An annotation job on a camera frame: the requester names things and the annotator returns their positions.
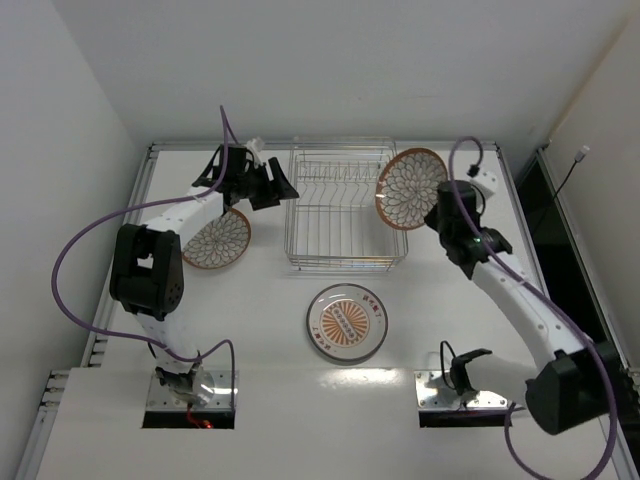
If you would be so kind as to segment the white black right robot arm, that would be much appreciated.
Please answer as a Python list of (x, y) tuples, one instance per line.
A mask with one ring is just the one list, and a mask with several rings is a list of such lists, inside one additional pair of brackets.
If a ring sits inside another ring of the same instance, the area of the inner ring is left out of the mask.
[(542, 430), (563, 433), (596, 417), (615, 418), (618, 358), (606, 342), (595, 344), (571, 325), (521, 272), (509, 242), (480, 224), (476, 193), (466, 181), (445, 181), (425, 223), (439, 236), (447, 258), (498, 306), (524, 341), (535, 365), (532, 373), (498, 364), (481, 374), (479, 362), (491, 358), (486, 348), (453, 358), (449, 378), (458, 395), (495, 379), (492, 391), (524, 406)]

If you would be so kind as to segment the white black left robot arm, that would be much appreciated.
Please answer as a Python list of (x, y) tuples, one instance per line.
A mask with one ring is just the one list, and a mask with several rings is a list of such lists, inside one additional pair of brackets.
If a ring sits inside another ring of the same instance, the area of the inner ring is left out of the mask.
[(141, 225), (124, 224), (115, 244), (109, 292), (147, 336), (160, 385), (190, 407), (204, 407), (215, 381), (178, 315), (184, 295), (183, 250), (208, 226), (229, 219), (242, 200), (258, 211), (299, 194), (277, 158), (262, 160), (262, 143), (219, 146), (178, 202)]

